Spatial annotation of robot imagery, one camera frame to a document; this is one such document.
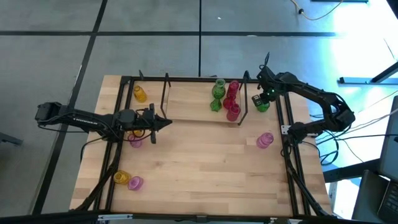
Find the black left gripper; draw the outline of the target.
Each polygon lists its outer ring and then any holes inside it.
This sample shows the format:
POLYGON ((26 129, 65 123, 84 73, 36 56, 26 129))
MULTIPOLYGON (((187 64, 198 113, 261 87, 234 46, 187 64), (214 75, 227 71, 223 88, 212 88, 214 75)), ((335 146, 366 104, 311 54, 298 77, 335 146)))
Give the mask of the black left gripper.
POLYGON ((143 122, 144 129, 150 131, 149 136, 152 144, 157 142, 155 131, 160 131, 162 128, 172 124, 172 120, 156 115, 153 103, 150 103, 146 108, 137 110, 137 112, 143 122))

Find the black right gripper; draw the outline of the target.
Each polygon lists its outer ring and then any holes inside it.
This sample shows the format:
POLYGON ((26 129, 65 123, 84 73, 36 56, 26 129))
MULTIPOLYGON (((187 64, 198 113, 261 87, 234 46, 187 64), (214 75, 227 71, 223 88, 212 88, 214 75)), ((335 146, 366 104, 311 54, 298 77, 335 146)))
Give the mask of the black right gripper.
POLYGON ((267 104, 275 101, 280 92, 277 89, 278 83, 274 80, 275 74, 268 67, 261 67, 261 71, 257 74, 258 81, 257 89, 262 89, 259 98, 262 103, 267 104))

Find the pink swirl glass vase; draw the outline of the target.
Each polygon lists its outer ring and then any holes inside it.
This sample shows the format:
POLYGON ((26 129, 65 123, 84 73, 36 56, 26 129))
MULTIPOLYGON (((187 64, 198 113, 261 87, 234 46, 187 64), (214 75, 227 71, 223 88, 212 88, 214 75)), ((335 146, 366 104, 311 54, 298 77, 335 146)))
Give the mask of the pink swirl glass vase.
POLYGON ((140 148, 142 146, 142 140, 133 134, 130 134, 127 137, 127 140, 129 141, 130 145, 134 148, 140 148))

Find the slim yellow ribbed glass vase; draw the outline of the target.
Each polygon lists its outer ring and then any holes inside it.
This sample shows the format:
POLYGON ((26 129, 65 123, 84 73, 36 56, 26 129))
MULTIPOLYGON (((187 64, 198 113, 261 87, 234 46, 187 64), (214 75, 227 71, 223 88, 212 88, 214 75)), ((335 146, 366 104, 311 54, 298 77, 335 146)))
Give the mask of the slim yellow ribbed glass vase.
POLYGON ((134 87, 133 94, 134 94, 135 99, 140 103, 144 103, 147 100, 147 95, 146 95, 144 89, 139 85, 136 85, 134 87))

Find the tall red ribbed glass vase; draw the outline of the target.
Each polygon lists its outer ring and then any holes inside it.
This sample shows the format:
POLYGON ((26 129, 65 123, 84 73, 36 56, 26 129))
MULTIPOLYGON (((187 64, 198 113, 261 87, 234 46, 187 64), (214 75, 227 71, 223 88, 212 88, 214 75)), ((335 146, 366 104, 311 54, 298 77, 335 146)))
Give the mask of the tall red ribbed glass vase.
POLYGON ((228 91, 226 97, 235 98, 238 90, 239 90, 239 82, 237 80, 231 81, 228 85, 228 91))

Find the red ribbed glass bottle vase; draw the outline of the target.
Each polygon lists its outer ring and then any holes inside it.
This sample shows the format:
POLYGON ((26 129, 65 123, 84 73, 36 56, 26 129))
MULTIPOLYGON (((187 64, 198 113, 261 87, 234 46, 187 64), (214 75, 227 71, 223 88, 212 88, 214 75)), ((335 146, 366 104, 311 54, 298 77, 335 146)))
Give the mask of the red ribbed glass bottle vase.
POLYGON ((233 104, 226 115, 226 118, 228 121, 236 121, 240 115, 241 109, 240 106, 238 104, 233 104))

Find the round green glass vase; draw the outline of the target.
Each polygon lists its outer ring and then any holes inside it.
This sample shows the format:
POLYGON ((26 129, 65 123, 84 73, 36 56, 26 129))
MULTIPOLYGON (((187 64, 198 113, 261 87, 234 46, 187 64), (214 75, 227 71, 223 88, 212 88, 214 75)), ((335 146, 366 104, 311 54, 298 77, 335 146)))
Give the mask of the round green glass vase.
POLYGON ((216 79, 215 85, 212 88, 212 95, 215 99, 222 99, 226 93, 225 80, 222 78, 216 79))

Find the pink ribbed glass bottle vase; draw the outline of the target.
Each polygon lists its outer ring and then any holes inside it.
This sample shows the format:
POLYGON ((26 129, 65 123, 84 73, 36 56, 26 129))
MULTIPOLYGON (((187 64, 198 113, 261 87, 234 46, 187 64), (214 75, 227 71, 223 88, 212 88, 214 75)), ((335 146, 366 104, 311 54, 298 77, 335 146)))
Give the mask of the pink ribbed glass bottle vase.
POLYGON ((258 148, 265 149, 269 147, 274 141, 274 136, 272 133, 263 133, 256 140, 256 145, 258 148))

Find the conical fluted green glass vase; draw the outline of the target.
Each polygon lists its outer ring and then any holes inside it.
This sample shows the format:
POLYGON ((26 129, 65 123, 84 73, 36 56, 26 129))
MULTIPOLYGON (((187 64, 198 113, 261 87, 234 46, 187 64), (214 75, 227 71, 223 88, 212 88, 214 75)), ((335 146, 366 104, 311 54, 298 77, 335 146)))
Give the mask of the conical fluted green glass vase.
POLYGON ((215 98, 211 103, 210 103, 210 108, 212 111, 218 112, 220 109, 222 109, 223 105, 221 103, 220 99, 215 98))

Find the pink ribbed glass jar vase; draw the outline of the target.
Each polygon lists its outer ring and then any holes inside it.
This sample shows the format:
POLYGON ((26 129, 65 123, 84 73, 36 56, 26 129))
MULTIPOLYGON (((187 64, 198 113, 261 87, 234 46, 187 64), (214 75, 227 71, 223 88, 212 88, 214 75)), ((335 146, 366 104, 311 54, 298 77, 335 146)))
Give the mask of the pink ribbed glass jar vase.
POLYGON ((144 179, 142 177, 134 176, 129 180, 127 187, 129 190, 137 191, 142 187, 143 183, 144 179))

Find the wide-neck yellow ribbed glass vase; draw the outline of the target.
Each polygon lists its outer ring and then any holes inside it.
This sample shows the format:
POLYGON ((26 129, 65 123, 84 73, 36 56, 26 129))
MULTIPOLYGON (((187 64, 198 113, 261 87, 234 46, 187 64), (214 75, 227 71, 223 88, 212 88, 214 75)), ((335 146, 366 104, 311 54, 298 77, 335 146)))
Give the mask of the wide-neck yellow ribbed glass vase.
POLYGON ((113 175, 113 181, 116 184, 127 184, 130 179, 130 174, 123 170, 119 170, 113 175))

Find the black desk foot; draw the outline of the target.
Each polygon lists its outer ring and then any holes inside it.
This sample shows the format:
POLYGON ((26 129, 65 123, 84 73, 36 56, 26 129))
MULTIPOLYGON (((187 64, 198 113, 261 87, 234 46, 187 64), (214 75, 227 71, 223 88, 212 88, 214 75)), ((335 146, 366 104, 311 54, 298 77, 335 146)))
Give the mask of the black desk foot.
POLYGON ((340 77, 337 82, 341 85, 398 85, 398 78, 392 78, 395 74, 398 74, 398 62, 372 78, 340 77))

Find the grey laptop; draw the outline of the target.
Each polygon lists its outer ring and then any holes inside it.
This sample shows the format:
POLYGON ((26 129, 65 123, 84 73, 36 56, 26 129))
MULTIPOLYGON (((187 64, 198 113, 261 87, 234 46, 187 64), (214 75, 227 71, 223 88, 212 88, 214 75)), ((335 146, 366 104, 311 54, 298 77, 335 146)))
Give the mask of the grey laptop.
POLYGON ((379 173, 389 183, 377 214, 384 222, 398 224, 398 96, 393 99, 392 111, 395 113, 389 117, 379 166, 379 173))

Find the grey floor object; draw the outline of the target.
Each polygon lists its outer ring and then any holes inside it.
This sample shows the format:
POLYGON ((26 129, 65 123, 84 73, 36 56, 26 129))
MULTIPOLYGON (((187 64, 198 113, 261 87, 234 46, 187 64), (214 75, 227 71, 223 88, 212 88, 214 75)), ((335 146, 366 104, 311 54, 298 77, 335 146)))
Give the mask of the grey floor object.
POLYGON ((20 146, 23 143, 23 140, 4 133, 0 133, 0 142, 8 142, 13 145, 20 146))

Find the silver bracket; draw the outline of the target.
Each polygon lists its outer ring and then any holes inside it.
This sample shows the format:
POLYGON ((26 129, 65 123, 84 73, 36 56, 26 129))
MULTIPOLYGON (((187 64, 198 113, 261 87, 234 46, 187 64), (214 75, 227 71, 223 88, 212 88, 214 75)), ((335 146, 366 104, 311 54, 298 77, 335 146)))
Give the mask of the silver bracket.
POLYGON ((128 220, 133 219, 133 214, 107 214, 107 215, 99 215, 97 222, 106 223, 113 220, 128 220))

